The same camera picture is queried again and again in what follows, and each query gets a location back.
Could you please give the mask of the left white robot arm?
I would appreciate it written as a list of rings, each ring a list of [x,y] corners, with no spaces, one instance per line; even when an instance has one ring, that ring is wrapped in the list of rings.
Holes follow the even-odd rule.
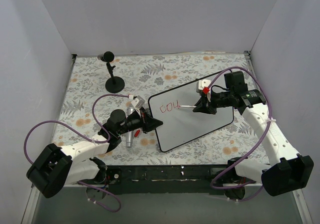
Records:
[[[130,115],[116,109],[91,139],[62,147],[54,143],[47,145],[26,176],[46,198],[56,195],[65,184],[83,180],[104,183],[108,176],[107,166],[97,156],[114,150],[121,143],[123,134],[137,129],[148,133],[162,124],[145,108]]]

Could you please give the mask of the white whiteboard black frame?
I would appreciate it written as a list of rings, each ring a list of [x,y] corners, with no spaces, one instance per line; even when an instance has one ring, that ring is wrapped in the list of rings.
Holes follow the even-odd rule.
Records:
[[[221,108],[217,114],[194,113],[182,105],[195,104],[200,95],[196,92],[198,80],[154,94],[148,99],[153,118],[163,122],[156,137],[160,150],[167,152],[231,124],[234,120],[232,107]]]

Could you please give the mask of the red white marker pen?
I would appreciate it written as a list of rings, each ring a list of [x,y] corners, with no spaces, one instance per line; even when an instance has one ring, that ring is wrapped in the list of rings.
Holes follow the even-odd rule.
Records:
[[[196,106],[192,105],[179,105],[180,108],[195,108]]]

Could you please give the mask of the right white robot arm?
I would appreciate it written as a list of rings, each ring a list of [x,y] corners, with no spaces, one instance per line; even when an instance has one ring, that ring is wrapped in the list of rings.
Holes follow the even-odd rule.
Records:
[[[249,183],[257,182],[271,196],[277,196],[306,187],[314,162],[310,156],[302,156],[285,138],[272,118],[272,108],[265,94],[257,89],[249,90],[243,68],[233,72],[223,70],[225,87],[220,93],[213,91],[214,81],[199,80],[196,92],[200,99],[194,113],[216,114],[218,108],[233,107],[252,127],[259,137],[258,143],[244,156],[228,161],[228,167],[211,181],[213,189],[227,190],[219,179],[227,176],[231,182],[243,177]]]

